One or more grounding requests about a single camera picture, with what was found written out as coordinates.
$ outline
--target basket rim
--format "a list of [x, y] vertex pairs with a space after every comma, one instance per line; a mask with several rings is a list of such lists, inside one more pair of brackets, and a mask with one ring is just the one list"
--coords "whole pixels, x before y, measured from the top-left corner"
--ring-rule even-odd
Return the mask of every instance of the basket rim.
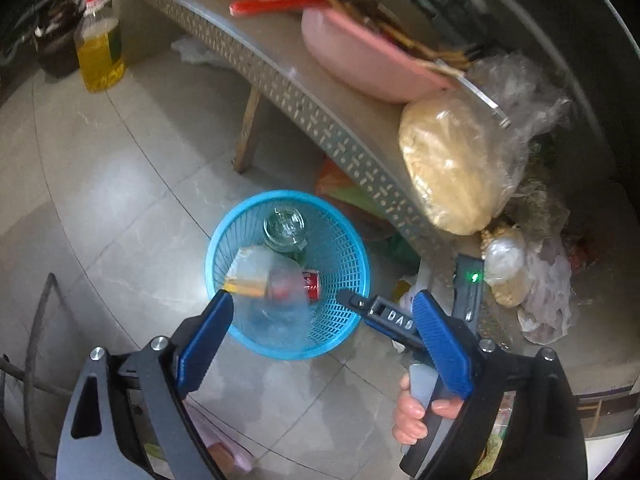
[[[369, 257], [367, 256], [367, 251], [364, 248], [364, 244], [362, 243], [362, 239], [360, 235], [356, 232], [356, 229], [351, 225], [351, 222], [347, 219], [345, 215], [343, 215], [340, 210], [335, 208], [333, 205], [329, 204], [325, 200], [318, 198], [317, 196], [310, 195], [309, 193], [304, 193], [302, 191], [295, 191], [290, 189], [278, 189], [272, 191], [266, 191], [263, 193], [258, 193], [253, 195], [241, 203], [231, 208], [224, 216], [224, 218], [220, 221], [216, 229], [213, 231], [211, 235], [211, 239], [209, 242], [209, 247], [207, 248], [207, 256], [205, 258], [205, 283], [207, 287], [207, 294], [209, 295], [209, 299], [213, 298], [216, 294], [217, 290], [213, 283], [213, 258], [216, 253], [216, 249], [222, 239], [224, 233], [229, 228], [229, 226], [238, 218], [242, 213], [244, 213], [247, 209], [252, 208], [258, 204], [264, 202], [270, 202], [271, 200], [297, 200], [299, 202], [309, 203], [323, 212], [327, 213], [332, 219], [344, 230], [346, 237], [353, 244], [354, 250], [356, 252], [356, 257], [362, 264], [362, 284], [360, 286], [360, 290], [356, 290], [356, 293], [367, 297], [369, 295], [369, 287], [370, 287], [370, 267], [369, 267]], [[311, 359], [313, 357], [321, 356], [334, 348], [336, 348], [340, 343], [342, 343], [348, 336], [351, 335], [353, 330], [356, 328], [358, 323], [360, 322], [359, 314], [352, 312], [351, 319], [342, 327], [340, 333], [336, 335], [336, 337], [331, 340], [325, 342], [324, 344], [317, 346], [315, 348], [311, 348], [305, 351], [292, 352], [292, 351], [282, 351], [282, 350], [274, 350], [268, 349], [257, 343], [251, 341], [249, 338], [244, 336], [234, 325], [229, 327], [228, 332], [239, 342], [241, 342], [245, 347], [253, 350], [254, 352], [264, 355], [266, 357], [271, 357], [274, 359], [280, 360], [302, 360], [302, 359]]]

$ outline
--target red can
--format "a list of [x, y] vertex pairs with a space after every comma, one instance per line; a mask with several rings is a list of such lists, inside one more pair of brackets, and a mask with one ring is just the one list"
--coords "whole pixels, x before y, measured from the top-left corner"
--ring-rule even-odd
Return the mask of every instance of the red can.
[[320, 273], [317, 270], [303, 270], [305, 290], [311, 303], [320, 299]]

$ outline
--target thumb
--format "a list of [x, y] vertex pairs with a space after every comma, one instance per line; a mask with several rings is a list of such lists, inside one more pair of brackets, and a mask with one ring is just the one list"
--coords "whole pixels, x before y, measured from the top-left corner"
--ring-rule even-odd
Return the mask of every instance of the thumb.
[[433, 413], [443, 418], [456, 418], [462, 408], [462, 399], [454, 397], [453, 399], [434, 400], [431, 403]]

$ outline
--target blue gripper pad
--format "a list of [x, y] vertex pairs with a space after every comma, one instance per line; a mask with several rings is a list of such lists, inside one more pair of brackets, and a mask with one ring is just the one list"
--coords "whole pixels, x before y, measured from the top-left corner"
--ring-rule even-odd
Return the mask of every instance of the blue gripper pad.
[[233, 318], [231, 294], [221, 290], [202, 314], [185, 319], [172, 335], [175, 387], [181, 399], [202, 384]]
[[471, 362], [447, 326], [446, 314], [426, 290], [414, 297], [414, 323], [447, 389], [466, 399], [474, 389]]

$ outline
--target metal screw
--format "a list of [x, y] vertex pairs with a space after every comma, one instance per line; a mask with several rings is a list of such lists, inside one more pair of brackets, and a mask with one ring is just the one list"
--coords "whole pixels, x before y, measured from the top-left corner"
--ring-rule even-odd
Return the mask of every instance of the metal screw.
[[480, 349], [488, 354], [495, 350], [495, 343], [492, 339], [481, 339], [479, 345]]
[[104, 348], [102, 348], [101, 346], [97, 346], [96, 348], [91, 350], [91, 353], [89, 354], [89, 357], [91, 358], [92, 361], [99, 361], [100, 359], [102, 359], [103, 356], [104, 356]]
[[545, 346], [540, 353], [546, 361], [553, 361], [556, 358], [556, 352], [552, 348]]
[[156, 352], [164, 350], [169, 344], [169, 339], [163, 335], [159, 335], [151, 341], [151, 348]]

